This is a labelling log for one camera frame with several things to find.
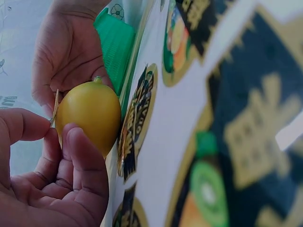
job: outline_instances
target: white surface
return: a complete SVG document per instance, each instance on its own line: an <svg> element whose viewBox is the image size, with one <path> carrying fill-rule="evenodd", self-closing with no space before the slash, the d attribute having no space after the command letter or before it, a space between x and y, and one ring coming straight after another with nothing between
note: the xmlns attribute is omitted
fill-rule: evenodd
<svg viewBox="0 0 303 227"><path fill-rule="evenodd" d="M285 22L302 11L303 1L299 1L288 1L285 10L283 5L280 5L280 2L283 2L281 0L274 3L267 0L265 6L270 7L273 16L279 14L280 17L277 19ZM130 93L131 99L146 64L156 63L158 89L153 113L138 156L136 173L125 184L123 178L117 177L116 200L113 204L113 214L115 214L123 201L124 191L137 182L135 196L144 208L150 227L164 226L179 164L189 136L206 103L206 93L203 90L205 77L222 58L258 2L240 0L234 4L234 8L218 26L204 65L194 61L187 75L174 87L166 87L162 80L162 49L169 0L166 0L161 13L159 3L160 0L154 5L146 25Z"/></svg>

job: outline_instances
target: fruit illustration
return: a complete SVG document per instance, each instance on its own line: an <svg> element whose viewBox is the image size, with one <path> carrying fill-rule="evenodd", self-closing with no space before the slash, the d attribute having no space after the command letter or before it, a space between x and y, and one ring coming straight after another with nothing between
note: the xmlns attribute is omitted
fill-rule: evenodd
<svg viewBox="0 0 303 227"><path fill-rule="evenodd" d="M106 157L116 141L121 123L118 97L99 77L78 85L64 97L56 114L55 127L61 145L63 128L69 123L81 127Z"/></svg>
<svg viewBox="0 0 303 227"><path fill-rule="evenodd" d="M212 227L204 220L203 215L196 206L195 199L191 192L187 195L185 200L179 227Z"/></svg>
<svg viewBox="0 0 303 227"><path fill-rule="evenodd" d="M183 20L181 17L178 17L171 37L170 51L172 54L175 54L179 50L180 44L183 40L184 30L185 25L183 23Z"/></svg>
<svg viewBox="0 0 303 227"><path fill-rule="evenodd" d="M227 227L228 214L222 178L206 162L197 162L191 172L190 191L204 219L213 227Z"/></svg>
<svg viewBox="0 0 303 227"><path fill-rule="evenodd" d="M182 37L180 38L181 42L179 43L178 50L174 54L174 69L175 71L181 70L185 61L186 61L186 50L187 50L187 39L188 39L187 30L183 31Z"/></svg>
<svg viewBox="0 0 303 227"><path fill-rule="evenodd" d="M188 31L174 3L168 12L163 49L163 65L167 73L173 74L182 69L190 43Z"/></svg>

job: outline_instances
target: sticker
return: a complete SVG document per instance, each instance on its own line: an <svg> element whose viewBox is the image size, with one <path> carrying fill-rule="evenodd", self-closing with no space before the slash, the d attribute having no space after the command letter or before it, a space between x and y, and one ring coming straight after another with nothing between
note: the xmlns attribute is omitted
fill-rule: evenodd
<svg viewBox="0 0 303 227"><path fill-rule="evenodd" d="M194 59L203 61L215 25L233 0L170 0L163 45L163 83L180 82Z"/></svg>
<svg viewBox="0 0 303 227"><path fill-rule="evenodd" d="M172 192L165 227L228 227L217 143L211 125L220 86L219 69L207 79L208 102L189 140Z"/></svg>
<svg viewBox="0 0 303 227"><path fill-rule="evenodd" d="M202 61L208 43L234 0L178 0L177 8L184 20L191 42Z"/></svg>
<svg viewBox="0 0 303 227"><path fill-rule="evenodd" d="M135 197L136 184L126 190L119 206L113 227L148 227L147 218L140 201Z"/></svg>
<svg viewBox="0 0 303 227"><path fill-rule="evenodd" d="M118 143L118 175L124 182L136 172L137 158L148 130L157 92L156 64L145 67L128 107Z"/></svg>
<svg viewBox="0 0 303 227"><path fill-rule="evenodd" d="M176 85L185 75L195 56L197 53L191 45L189 33L176 2L170 0L163 45L163 83L168 87Z"/></svg>
<svg viewBox="0 0 303 227"><path fill-rule="evenodd" d="M212 132L230 226L252 226L265 206L284 219L302 180L303 159L293 154L302 133L294 124L303 109L301 27L302 15L280 24L257 6L218 63Z"/></svg>
<svg viewBox="0 0 303 227"><path fill-rule="evenodd" d="M165 0L160 0L160 12L162 12L164 8Z"/></svg>
<svg viewBox="0 0 303 227"><path fill-rule="evenodd" d="M303 186L300 186L294 198L294 204L284 220L271 207L266 206L259 213L256 227L300 227L303 225L302 209Z"/></svg>

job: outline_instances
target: kiwi illustration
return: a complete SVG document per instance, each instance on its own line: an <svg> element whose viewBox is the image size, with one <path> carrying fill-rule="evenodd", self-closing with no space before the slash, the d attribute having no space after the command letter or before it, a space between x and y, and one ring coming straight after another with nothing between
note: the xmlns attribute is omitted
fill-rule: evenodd
<svg viewBox="0 0 303 227"><path fill-rule="evenodd" d="M190 190L201 215L211 226L228 227L224 184L210 164L195 163L190 176Z"/></svg>

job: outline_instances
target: finger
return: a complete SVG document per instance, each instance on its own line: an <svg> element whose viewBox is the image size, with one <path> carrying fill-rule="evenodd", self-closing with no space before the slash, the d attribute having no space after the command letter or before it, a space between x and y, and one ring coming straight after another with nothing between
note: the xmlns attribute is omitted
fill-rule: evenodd
<svg viewBox="0 0 303 227"><path fill-rule="evenodd" d="M34 172L21 175L41 190L55 181L61 160L61 147L56 129L51 128L43 140L42 156Z"/></svg>
<svg viewBox="0 0 303 227"><path fill-rule="evenodd" d="M46 54L36 47L34 63L32 67L32 97L42 107L45 113L51 117L55 103L55 96L50 88L52 78L52 65L46 59Z"/></svg>
<svg viewBox="0 0 303 227"><path fill-rule="evenodd" d="M66 148L67 133L77 127L76 124L67 124L62 132L62 159L57 169L55 180L53 183L45 186L42 190L47 196L62 199L66 194L73 190L73 163L71 160L70 151Z"/></svg>
<svg viewBox="0 0 303 227"><path fill-rule="evenodd" d="M39 140L49 128L47 119L25 109L0 110L0 183L4 187L10 187L10 146L19 140Z"/></svg>
<svg viewBox="0 0 303 227"><path fill-rule="evenodd" d="M108 203L108 178L103 156L81 128L71 129L66 142L74 165L74 191L80 190L75 201L91 214L96 224L100 224Z"/></svg>

